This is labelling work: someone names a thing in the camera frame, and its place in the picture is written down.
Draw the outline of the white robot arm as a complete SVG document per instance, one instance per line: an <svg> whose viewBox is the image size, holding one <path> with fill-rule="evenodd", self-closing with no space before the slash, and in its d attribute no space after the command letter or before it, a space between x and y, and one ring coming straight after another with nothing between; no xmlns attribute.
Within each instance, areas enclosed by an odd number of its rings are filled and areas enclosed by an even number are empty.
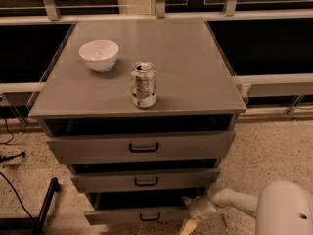
<svg viewBox="0 0 313 235"><path fill-rule="evenodd" d="M190 235L214 213L234 208L255 219L255 235L313 235L313 195L290 181L268 183L258 196L213 183L200 197L183 197L188 216L179 235Z"/></svg>

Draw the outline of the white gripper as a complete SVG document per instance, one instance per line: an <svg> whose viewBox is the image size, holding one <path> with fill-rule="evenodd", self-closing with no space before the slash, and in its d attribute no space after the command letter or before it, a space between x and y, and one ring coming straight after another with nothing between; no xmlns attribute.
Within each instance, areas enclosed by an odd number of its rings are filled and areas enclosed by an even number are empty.
<svg viewBox="0 0 313 235"><path fill-rule="evenodd" d="M212 214L222 213L228 209L226 206L214 204L206 195L197 196L194 199L182 196L181 199L187 206L189 219L183 221L179 235L190 235L197 228L197 222L203 222Z"/></svg>

